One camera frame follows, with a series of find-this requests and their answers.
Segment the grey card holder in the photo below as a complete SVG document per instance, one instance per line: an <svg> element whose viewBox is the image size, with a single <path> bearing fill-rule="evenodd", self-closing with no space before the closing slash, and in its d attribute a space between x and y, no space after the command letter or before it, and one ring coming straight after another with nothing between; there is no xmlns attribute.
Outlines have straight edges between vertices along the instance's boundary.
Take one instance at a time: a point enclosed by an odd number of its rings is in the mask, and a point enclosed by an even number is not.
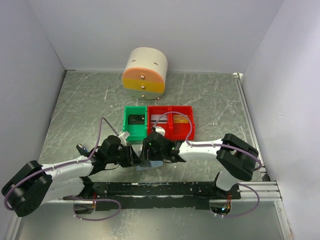
<svg viewBox="0 0 320 240"><path fill-rule="evenodd" d="M140 167L140 165L136 166L136 170L137 171L144 171L144 170L150 170L150 169L154 169L157 167L161 167L164 165L162 160L154 160L152 158L152 156L150 156L150 154L148 153L148 159L150 161L150 167Z"/></svg>

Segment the green plastic bin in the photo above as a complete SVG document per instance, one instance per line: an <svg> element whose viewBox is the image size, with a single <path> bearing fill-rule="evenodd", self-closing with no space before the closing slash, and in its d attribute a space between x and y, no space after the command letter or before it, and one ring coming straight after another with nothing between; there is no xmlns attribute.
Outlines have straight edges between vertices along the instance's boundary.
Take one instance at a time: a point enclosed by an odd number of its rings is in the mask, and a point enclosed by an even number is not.
<svg viewBox="0 0 320 240"><path fill-rule="evenodd" d="M147 137L147 106L125 106L122 131L128 132L128 142L142 142Z"/></svg>

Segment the red double plastic bin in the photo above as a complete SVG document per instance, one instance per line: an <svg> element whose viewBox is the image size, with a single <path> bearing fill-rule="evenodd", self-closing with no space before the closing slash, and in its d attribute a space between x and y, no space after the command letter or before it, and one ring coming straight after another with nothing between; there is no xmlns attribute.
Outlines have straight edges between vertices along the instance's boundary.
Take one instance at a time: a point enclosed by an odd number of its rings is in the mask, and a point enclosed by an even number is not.
<svg viewBox="0 0 320 240"><path fill-rule="evenodd" d="M154 105L147 107L147 135L152 132L152 124L150 122L151 115L162 115L166 112L179 112L188 117L192 123L192 131L188 140L193 140L195 137L195 122L193 115L193 108L190 105L180 106L180 105ZM173 123L173 115L178 115L177 113L167 114L167 123L157 123L157 127L162 127L165 129L165 137L171 141L184 140L190 131L189 123Z"/></svg>

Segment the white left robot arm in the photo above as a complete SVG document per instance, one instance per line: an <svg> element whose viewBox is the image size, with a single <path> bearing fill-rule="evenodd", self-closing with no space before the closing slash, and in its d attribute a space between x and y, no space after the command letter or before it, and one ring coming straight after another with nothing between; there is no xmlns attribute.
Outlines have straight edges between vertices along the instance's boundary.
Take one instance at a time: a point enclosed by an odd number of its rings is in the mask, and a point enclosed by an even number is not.
<svg viewBox="0 0 320 240"><path fill-rule="evenodd" d="M80 157L52 164L27 162L2 188L4 207L25 217L39 206L67 196L89 199L94 192L90 176L106 170L108 164L123 168L138 166L141 159L130 143L108 136L101 145L86 151L77 145Z"/></svg>

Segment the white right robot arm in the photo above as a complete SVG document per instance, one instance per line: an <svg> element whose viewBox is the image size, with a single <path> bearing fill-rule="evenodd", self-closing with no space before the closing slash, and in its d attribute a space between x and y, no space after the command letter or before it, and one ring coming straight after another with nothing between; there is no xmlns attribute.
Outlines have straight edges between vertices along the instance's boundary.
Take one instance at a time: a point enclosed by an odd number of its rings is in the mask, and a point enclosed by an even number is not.
<svg viewBox="0 0 320 240"><path fill-rule="evenodd" d="M238 182L249 182L253 173L262 167L259 152L231 133L211 141L171 141L153 131L144 140L140 153L142 163L167 160L171 163L217 160L224 170L219 172L212 193L218 199L229 194Z"/></svg>

